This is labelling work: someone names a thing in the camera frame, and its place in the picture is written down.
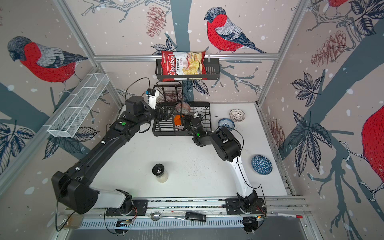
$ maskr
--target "white wire shelf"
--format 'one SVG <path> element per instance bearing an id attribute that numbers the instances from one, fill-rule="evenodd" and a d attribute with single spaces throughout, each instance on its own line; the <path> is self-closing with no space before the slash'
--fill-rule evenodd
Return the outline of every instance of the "white wire shelf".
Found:
<path id="1" fill-rule="evenodd" d="M 48 129 L 54 137 L 73 137 L 85 117 L 109 83 L 107 74 L 90 74 L 84 86 L 74 95 L 68 106 Z"/>

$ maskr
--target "blue and white bowl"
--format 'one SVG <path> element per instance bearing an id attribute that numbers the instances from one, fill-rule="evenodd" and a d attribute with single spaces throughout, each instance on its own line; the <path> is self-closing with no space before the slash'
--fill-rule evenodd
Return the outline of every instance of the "blue and white bowl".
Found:
<path id="1" fill-rule="evenodd" d="M 256 155 L 253 157 L 251 164 L 253 169 L 261 175 L 268 175 L 272 172 L 271 161 L 262 155 Z"/>
<path id="2" fill-rule="evenodd" d="M 217 123 L 218 127 L 223 126 L 227 127 L 229 131 L 232 131 L 235 128 L 235 123 L 229 118 L 222 118 Z"/>

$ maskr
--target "bird's head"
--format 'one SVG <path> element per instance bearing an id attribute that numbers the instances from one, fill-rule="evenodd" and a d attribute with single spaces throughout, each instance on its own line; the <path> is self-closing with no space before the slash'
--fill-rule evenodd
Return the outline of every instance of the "bird's head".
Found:
<path id="1" fill-rule="evenodd" d="M 222 7 L 214 7 L 214 8 L 210 8 L 208 11 L 207 11 L 207 14 L 205 15 L 204 17 L 204 20 L 207 20 L 209 23 L 212 23 L 214 21 L 214 19 L 219 16 L 219 15 L 225 15 L 226 12 L 224 10 L 224 8 Z"/>
<path id="2" fill-rule="evenodd" d="M 29 38 L 23 36 L 17 36 L 11 39 L 11 41 L 8 42 L 8 51 L 12 60 L 16 61 L 17 59 L 20 59 L 21 61 L 25 61 L 24 47 L 31 42 L 32 41 Z"/>

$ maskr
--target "black lid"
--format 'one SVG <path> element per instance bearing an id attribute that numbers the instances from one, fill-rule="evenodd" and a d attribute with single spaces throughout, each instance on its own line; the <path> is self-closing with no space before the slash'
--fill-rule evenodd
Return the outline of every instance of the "black lid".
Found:
<path id="1" fill-rule="evenodd" d="M 155 176 L 159 176 L 159 175 L 163 174 L 164 173 L 164 165 L 161 163 L 156 164 L 152 168 L 152 173 Z"/>

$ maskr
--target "spoon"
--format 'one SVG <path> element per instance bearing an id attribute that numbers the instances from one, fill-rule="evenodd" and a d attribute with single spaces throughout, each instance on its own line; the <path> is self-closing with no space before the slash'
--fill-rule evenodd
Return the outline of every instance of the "spoon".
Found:
<path id="1" fill-rule="evenodd" d="M 151 213 L 151 219 L 153 221 L 158 221 L 161 218 L 176 218 L 176 219 L 180 219 L 180 220 L 184 220 L 185 219 L 184 216 L 165 217 L 165 216 L 162 216 L 159 212 Z"/>

